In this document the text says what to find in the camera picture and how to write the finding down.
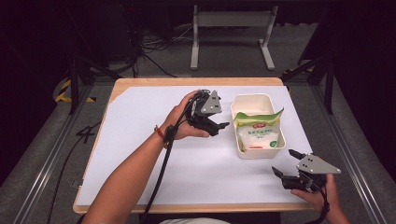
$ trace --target white plastic container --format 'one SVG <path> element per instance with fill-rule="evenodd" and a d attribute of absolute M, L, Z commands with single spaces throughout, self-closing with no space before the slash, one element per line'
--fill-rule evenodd
<path fill-rule="evenodd" d="M 231 113 L 233 115 L 233 119 L 239 112 L 243 112 L 249 116 L 275 114 L 275 110 L 270 97 L 264 93 L 236 95 L 235 100 L 231 104 Z M 276 147 L 254 148 L 241 151 L 240 148 L 242 146 L 239 146 L 235 124 L 233 125 L 233 129 L 235 132 L 235 140 L 237 144 L 236 151 L 238 153 L 238 156 L 242 159 L 273 158 L 276 153 L 285 146 L 285 138 L 283 136 L 282 130 L 280 129 Z"/>

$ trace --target person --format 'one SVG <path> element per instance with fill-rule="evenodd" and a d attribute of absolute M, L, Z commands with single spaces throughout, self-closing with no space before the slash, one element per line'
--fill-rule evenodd
<path fill-rule="evenodd" d="M 92 202 L 87 214 L 84 216 L 83 224 L 99 223 L 125 223 L 134 206 L 140 199 L 148 181 L 154 165 L 163 150 L 162 134 L 166 127 L 175 125 L 179 116 L 189 100 L 193 98 L 196 91 L 187 94 L 176 105 L 166 117 L 158 132 L 153 132 L 146 141 L 143 142 L 130 156 L 128 156 L 108 177 L 104 185 L 99 190 L 96 198 Z M 185 137 L 209 137 L 209 133 L 195 129 L 188 122 L 182 122 L 176 133 L 175 140 Z M 333 175 L 327 175 L 327 193 L 330 204 L 330 212 L 327 220 L 330 223 L 348 223 L 347 217 L 341 209 L 337 187 Z M 319 193 L 308 193 L 293 189 L 292 194 L 311 203 L 317 211 L 321 211 L 323 198 Z M 189 220 L 185 223 L 225 223 L 213 219 Z"/>

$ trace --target wrist strap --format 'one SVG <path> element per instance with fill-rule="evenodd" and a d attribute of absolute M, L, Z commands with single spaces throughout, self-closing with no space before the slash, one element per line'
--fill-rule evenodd
<path fill-rule="evenodd" d="M 163 134 L 163 132 L 161 132 L 160 128 L 158 128 L 157 125 L 155 125 L 154 132 L 157 133 L 163 140 L 163 147 L 168 148 L 169 142 L 165 141 L 165 135 Z"/>

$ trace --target white paper sheet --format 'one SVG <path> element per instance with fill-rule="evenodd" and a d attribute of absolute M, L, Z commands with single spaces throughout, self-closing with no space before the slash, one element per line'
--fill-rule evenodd
<path fill-rule="evenodd" d="M 152 134 L 155 124 L 162 124 L 184 95 L 199 89 L 218 91 L 223 112 L 210 118 L 231 124 L 208 139 L 175 141 L 154 204 L 301 202 L 283 189 L 271 169 L 275 166 L 285 175 L 296 175 L 299 161 L 290 156 L 288 149 L 312 152 L 286 87 L 177 86 L 132 87 L 109 105 L 76 205 L 91 205 L 106 178 Z M 286 145 L 273 159 L 242 160 L 237 156 L 231 103 L 237 94 L 250 93 L 268 94 L 275 111 L 285 108 L 281 129 Z M 138 204 L 149 201 L 163 156 L 164 151 Z"/>

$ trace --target dark background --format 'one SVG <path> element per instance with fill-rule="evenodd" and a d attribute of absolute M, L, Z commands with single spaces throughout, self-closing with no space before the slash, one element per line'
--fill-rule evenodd
<path fill-rule="evenodd" d="M 20 0 L 0 7 L 1 183 L 56 106 L 53 91 L 67 75 L 73 56 L 102 66 L 128 61 L 138 56 L 127 33 L 131 23 L 136 31 L 150 28 L 164 38 L 172 36 L 174 27 L 191 23 L 192 6 L 125 8 L 133 12 L 128 21 L 115 4 L 66 7 Z M 386 1 L 340 7 L 337 20 L 317 29 L 303 59 L 322 54 L 323 45 L 344 32 L 336 43 L 335 76 L 377 157 L 396 180 L 393 9 Z M 280 7 L 276 25 L 318 22 L 323 13 L 321 5 Z M 359 17 L 341 29 L 351 15 Z"/>

